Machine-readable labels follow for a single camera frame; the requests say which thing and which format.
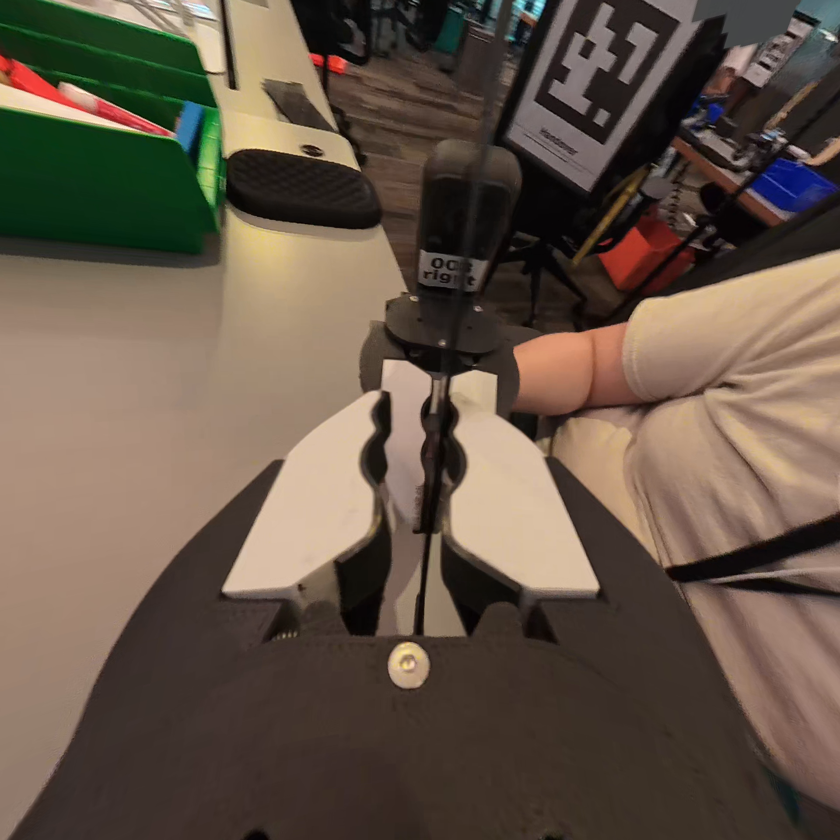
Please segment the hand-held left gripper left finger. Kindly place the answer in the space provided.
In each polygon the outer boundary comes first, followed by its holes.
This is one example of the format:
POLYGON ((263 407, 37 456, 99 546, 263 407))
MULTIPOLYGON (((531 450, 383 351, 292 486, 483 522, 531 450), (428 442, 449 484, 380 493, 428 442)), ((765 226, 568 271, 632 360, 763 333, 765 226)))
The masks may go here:
POLYGON ((389 395, 366 392, 290 451, 222 586, 227 599, 286 602, 296 617, 325 602, 350 634, 376 634, 392 570, 390 430, 389 395))

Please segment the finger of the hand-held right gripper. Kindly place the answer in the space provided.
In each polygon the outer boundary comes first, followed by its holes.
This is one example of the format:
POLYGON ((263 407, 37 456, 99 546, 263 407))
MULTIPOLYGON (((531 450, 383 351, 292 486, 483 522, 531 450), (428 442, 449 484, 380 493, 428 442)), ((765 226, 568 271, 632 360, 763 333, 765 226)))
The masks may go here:
POLYGON ((451 403, 457 422, 475 416, 497 415, 497 383, 495 374, 486 371, 467 371, 451 380, 451 403))
POLYGON ((431 376, 405 360, 385 360, 381 390, 390 397, 391 431, 385 441, 385 486, 396 511, 410 526, 421 521, 427 432, 423 410, 432 392, 431 376))

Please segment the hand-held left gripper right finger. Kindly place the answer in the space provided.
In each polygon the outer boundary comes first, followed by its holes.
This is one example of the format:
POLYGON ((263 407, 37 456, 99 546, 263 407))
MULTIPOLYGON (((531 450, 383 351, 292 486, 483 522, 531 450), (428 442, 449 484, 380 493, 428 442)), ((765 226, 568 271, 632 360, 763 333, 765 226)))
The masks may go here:
POLYGON ((527 622, 545 602, 596 599, 601 585, 536 444, 484 410, 458 410, 450 441, 440 567, 465 633, 497 603, 527 622))

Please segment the black zip tie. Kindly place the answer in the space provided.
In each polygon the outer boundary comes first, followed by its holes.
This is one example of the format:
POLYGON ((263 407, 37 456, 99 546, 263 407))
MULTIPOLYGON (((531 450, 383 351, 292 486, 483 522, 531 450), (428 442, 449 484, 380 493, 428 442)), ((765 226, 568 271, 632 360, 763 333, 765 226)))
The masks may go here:
POLYGON ((494 110, 497 103, 499 78, 502 65, 507 55, 507 36, 510 28, 513 2, 500 3, 497 25, 491 44, 488 75, 483 91, 482 111, 477 135, 477 152, 473 155, 467 169, 468 205, 465 213, 464 234, 458 254, 458 275, 455 297, 451 301, 451 318, 448 325, 447 339, 439 342, 442 350, 440 376, 433 381, 427 413, 427 441, 423 448, 423 467, 425 484, 423 494, 422 517, 419 530, 424 535, 423 556, 419 566, 420 577, 416 594, 413 634, 424 635, 425 605, 429 561, 433 547, 434 533, 438 521, 440 496, 444 481, 446 440, 452 424, 453 409, 449 391, 455 373, 459 354, 457 351, 462 321, 466 315, 466 260, 472 256, 476 237, 477 218, 481 183, 489 156, 490 138, 494 126, 494 110))

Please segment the person's right forearm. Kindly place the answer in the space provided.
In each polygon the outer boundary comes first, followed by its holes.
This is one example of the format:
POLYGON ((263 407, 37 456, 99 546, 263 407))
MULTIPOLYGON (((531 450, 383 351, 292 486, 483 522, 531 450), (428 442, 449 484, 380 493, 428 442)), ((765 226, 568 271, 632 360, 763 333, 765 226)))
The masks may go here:
POLYGON ((545 334, 514 348, 517 413, 558 417, 590 408, 641 405, 623 368, 625 323, 545 334))

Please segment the grey desk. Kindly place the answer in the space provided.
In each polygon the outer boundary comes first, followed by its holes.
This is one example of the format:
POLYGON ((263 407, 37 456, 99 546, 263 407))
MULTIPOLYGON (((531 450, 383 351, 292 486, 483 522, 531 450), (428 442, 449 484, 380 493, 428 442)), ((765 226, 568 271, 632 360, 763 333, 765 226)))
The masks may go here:
MULTIPOLYGON (((339 133, 277 119, 299 82, 333 119, 292 2, 220 2, 209 80, 245 149, 358 171, 339 133)), ((362 396, 403 290, 382 226, 230 205, 199 254, 2 235, 2 838, 243 838, 301 823, 276 714, 307 639, 222 586, 282 462, 362 396)))

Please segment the yellow pole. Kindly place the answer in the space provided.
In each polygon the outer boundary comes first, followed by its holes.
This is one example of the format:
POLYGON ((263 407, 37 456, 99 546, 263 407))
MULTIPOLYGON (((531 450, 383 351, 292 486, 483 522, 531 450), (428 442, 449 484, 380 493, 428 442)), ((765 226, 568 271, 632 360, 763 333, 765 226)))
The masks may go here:
POLYGON ((644 164, 636 169, 636 171, 622 180, 616 185, 605 199, 606 210, 600 217, 597 224, 587 236, 583 244, 578 248, 574 256, 571 258, 570 266, 575 269, 585 259, 596 245, 606 240, 607 231, 613 226, 613 223, 618 219, 625 206, 631 202, 637 194, 640 186, 649 176, 653 170, 654 165, 651 163, 644 164))

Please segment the black padded wrist rest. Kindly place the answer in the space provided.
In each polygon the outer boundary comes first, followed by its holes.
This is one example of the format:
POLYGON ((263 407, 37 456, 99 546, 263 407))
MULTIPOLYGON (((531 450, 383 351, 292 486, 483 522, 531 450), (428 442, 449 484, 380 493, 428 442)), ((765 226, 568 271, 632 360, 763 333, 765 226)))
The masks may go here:
POLYGON ((362 172, 273 150, 229 155, 226 195, 237 210, 271 222, 362 230, 382 220, 379 197, 362 172))

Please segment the orange box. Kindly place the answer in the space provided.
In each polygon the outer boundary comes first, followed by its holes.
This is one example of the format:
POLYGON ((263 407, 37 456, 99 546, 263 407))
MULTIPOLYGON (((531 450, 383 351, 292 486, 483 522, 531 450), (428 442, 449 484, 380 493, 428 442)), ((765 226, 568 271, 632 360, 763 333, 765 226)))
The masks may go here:
MULTIPOLYGON (((639 287, 681 242, 681 238, 658 217, 657 212, 643 215, 622 241, 598 255, 615 289, 632 291, 639 287)), ((694 251, 687 248, 646 287, 644 294, 652 296, 667 288, 695 261, 694 251)))

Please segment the teal trash bin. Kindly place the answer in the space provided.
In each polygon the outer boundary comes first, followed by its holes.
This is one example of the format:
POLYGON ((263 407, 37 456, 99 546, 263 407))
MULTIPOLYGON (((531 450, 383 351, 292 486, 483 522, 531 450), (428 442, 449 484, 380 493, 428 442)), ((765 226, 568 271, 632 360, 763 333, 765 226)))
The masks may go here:
POLYGON ((468 10, 463 4, 449 5, 443 25, 433 44, 433 50, 452 56, 458 49, 467 27, 468 10))

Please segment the framed black-white marker poster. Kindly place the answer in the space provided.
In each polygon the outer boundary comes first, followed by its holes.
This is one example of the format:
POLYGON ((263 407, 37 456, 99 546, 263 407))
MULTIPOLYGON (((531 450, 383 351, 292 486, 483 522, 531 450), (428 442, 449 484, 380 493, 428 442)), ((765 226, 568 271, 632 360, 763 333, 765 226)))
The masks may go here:
POLYGON ((725 17, 698 2, 547 2, 496 143, 579 194, 650 161, 722 55, 725 17))

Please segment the black rectangular pad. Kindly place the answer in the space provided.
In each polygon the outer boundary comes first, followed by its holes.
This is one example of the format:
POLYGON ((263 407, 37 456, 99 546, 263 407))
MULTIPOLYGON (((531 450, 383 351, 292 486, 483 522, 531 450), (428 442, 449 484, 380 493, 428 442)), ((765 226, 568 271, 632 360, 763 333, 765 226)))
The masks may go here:
POLYGON ((261 87, 279 115, 289 123, 313 130, 337 132, 314 106, 299 82, 266 79, 262 81, 261 87))

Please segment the person's torso beige shirt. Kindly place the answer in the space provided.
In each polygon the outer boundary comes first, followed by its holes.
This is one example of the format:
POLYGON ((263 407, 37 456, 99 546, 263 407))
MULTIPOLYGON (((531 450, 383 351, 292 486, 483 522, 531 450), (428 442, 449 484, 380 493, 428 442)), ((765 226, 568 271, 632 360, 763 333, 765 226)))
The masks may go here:
MULTIPOLYGON (((646 301, 623 370, 644 404, 578 413, 552 453, 664 568, 838 513, 838 251, 646 301)), ((683 591, 780 774, 838 810, 838 597, 683 591)))

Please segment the brown table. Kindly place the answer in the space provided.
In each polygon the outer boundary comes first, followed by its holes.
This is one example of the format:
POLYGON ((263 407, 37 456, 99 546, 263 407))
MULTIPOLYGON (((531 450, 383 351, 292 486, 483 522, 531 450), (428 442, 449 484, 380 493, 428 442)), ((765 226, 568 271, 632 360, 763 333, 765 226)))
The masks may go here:
POLYGON ((737 193, 736 203, 761 223, 774 227, 783 224, 795 215, 793 212, 784 211, 772 204, 751 187, 741 190, 742 184, 749 179, 751 173, 734 173, 725 170, 712 163, 701 152, 679 138, 673 139, 670 147, 683 159, 694 165, 709 182, 718 184, 725 193, 730 195, 737 193))

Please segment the blue flat item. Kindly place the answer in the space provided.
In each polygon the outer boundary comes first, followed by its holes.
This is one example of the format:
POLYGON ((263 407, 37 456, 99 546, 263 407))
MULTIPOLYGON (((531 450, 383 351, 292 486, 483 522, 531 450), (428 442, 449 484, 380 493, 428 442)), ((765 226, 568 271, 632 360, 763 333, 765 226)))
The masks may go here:
POLYGON ((204 117, 205 110, 202 105, 193 101, 184 101, 175 124, 175 140, 193 163, 197 160, 204 117))

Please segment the blue storage crate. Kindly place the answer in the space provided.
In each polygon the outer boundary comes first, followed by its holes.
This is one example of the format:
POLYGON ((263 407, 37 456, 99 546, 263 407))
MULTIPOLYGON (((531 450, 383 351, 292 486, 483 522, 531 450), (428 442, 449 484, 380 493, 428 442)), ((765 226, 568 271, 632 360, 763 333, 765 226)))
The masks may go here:
POLYGON ((785 214, 806 211, 836 194, 838 186, 798 161, 774 161, 749 191, 785 214))

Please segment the green file organizer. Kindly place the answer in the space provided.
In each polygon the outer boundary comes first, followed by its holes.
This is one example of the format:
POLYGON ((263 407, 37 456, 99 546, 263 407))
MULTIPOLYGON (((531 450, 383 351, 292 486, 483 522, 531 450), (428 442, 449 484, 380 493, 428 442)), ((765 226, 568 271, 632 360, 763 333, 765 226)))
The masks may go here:
POLYGON ((2 235, 199 254, 219 231, 221 113, 198 34, 173 2, 2 2, 2 56, 174 132, 184 101, 204 107, 195 163, 179 143, 2 112, 2 235))

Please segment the red and white folders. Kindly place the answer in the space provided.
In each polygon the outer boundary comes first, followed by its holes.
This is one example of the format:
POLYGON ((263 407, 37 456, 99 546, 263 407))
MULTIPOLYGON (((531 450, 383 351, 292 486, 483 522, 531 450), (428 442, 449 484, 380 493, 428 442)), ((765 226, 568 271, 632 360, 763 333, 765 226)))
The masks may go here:
POLYGON ((1 56, 1 110, 172 139, 174 133, 110 101, 61 82, 58 87, 15 59, 1 56))

